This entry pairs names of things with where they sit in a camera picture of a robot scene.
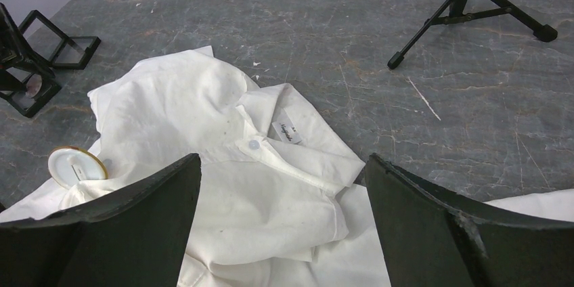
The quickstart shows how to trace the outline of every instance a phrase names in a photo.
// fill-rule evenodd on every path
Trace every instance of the tripod stand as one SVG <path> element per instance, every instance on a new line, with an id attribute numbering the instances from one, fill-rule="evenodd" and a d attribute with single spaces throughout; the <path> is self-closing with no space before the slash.
<path id="1" fill-rule="evenodd" d="M 420 37 L 433 25 L 438 24 L 455 24 L 463 23 L 472 20 L 478 20 L 479 18 L 491 18 L 493 16 L 510 14 L 514 16 L 517 20 L 522 22 L 524 25 L 528 26 L 532 31 L 534 31 L 534 36 L 540 41 L 550 42 L 558 36 L 558 32 L 554 30 L 550 25 L 542 25 L 538 21 L 534 20 L 530 15 L 526 14 L 524 11 L 519 9 L 517 6 L 509 2 L 508 0 L 491 0 L 493 3 L 498 5 L 499 8 L 490 9 L 483 12 L 468 13 L 463 14 L 464 7 L 468 0 L 446 0 L 443 5 L 431 16 L 422 26 L 422 28 L 414 35 L 414 37 L 407 43 L 407 45 L 401 50 L 395 53 L 393 57 L 387 63 L 390 69 L 395 69 L 402 61 L 405 59 L 405 54 L 411 49 L 411 47 L 420 39 Z M 450 7 L 448 16 L 441 16 L 441 14 Z"/>

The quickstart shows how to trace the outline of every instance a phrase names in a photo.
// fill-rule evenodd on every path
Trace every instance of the tripod leg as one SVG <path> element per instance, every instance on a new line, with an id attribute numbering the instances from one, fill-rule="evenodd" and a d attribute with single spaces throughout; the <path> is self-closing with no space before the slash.
<path id="1" fill-rule="evenodd" d="M 416 41 L 418 41 L 418 39 L 422 37 L 422 35 L 426 32 L 426 30 L 428 30 L 428 28 L 430 28 L 431 25 L 433 25 L 433 20 L 438 18 L 453 1 L 454 0 L 446 0 L 443 3 L 443 5 L 441 5 L 441 7 L 439 7 L 439 9 L 433 14 L 433 16 L 431 16 L 424 23 L 422 28 L 420 28 L 420 30 L 414 35 L 411 41 L 409 41 L 401 51 L 398 51 L 393 55 L 393 57 L 387 63 L 387 66 L 390 69 L 395 69 L 403 61 L 403 59 L 405 59 L 405 54 L 412 48 L 412 46 L 416 43 Z"/>
<path id="2" fill-rule="evenodd" d="M 537 37 L 542 42 L 553 41 L 558 36 L 558 31 L 552 28 L 550 25 L 540 24 L 537 20 L 534 20 L 530 15 L 526 14 L 523 10 L 509 2 L 508 0 L 491 0 L 496 5 L 506 8 L 510 15 L 514 16 L 517 20 L 522 22 L 525 26 L 528 26 L 532 31 L 534 31 L 534 36 Z"/>
<path id="3" fill-rule="evenodd" d="M 457 18 L 462 16 L 467 1 L 468 0 L 456 0 L 452 5 L 450 5 L 449 17 Z"/>

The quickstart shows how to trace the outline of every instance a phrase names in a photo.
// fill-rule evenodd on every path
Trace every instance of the white fabric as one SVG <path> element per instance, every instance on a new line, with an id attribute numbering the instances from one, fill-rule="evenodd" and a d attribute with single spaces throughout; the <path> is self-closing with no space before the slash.
<path id="1" fill-rule="evenodd" d="M 110 179 L 49 179 L 0 213 L 35 219 L 93 200 L 197 152 L 202 183 L 178 286 L 390 286 L 363 162 L 290 85 L 258 88 L 211 48 L 144 60 L 89 92 Z M 287 114 L 302 141 L 271 124 Z M 572 190 L 491 202 L 556 219 Z"/>
<path id="2" fill-rule="evenodd" d="M 574 222 L 574 189 L 528 194 L 486 203 L 525 215 Z"/>

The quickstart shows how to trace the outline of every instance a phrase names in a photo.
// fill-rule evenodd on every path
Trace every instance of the clothing tag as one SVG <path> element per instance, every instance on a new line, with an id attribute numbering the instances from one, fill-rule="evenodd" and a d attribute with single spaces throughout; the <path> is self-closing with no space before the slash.
<path id="1" fill-rule="evenodd" d="M 285 112 L 281 112 L 277 121 L 271 123 L 281 141 L 287 144 L 297 144 L 300 142 L 301 136 L 297 133 L 295 126 L 291 122 L 291 119 L 287 116 Z"/>

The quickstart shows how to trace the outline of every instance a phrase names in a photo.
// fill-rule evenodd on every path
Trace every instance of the marble surface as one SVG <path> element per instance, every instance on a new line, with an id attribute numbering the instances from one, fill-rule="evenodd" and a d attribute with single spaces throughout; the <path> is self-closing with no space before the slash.
<path id="1" fill-rule="evenodd" d="M 0 104 L 0 202 L 49 177 L 54 147 L 98 138 L 88 90 L 203 45 L 260 86 L 292 83 L 365 160 L 377 152 L 477 200 L 574 187 L 574 0 L 511 0 L 554 42 L 511 16 L 434 26 L 391 72 L 443 1 L 72 0 L 52 20 L 102 44 L 85 70 L 59 72 L 63 90 L 34 119 Z"/>

